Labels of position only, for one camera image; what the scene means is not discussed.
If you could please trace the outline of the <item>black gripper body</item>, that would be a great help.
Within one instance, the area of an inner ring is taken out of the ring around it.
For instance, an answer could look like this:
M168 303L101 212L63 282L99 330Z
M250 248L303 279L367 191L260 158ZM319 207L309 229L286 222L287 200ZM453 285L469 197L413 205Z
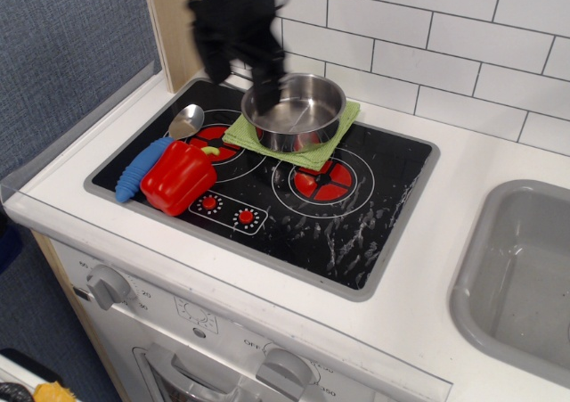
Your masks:
M194 14L193 36L202 60L208 45L225 45L231 61L251 69L258 65L283 65L284 51L271 31L276 18L275 0L189 0Z

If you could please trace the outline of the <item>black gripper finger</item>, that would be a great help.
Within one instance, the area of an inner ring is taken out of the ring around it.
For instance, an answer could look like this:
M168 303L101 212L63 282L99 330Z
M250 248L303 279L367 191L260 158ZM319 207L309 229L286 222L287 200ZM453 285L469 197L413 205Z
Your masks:
M284 66L254 66L251 69L251 75L256 111L264 115L281 99L281 79L285 76Z
M215 84L221 84L230 77L231 57L230 49L225 45L217 47L208 45L202 53L206 73Z

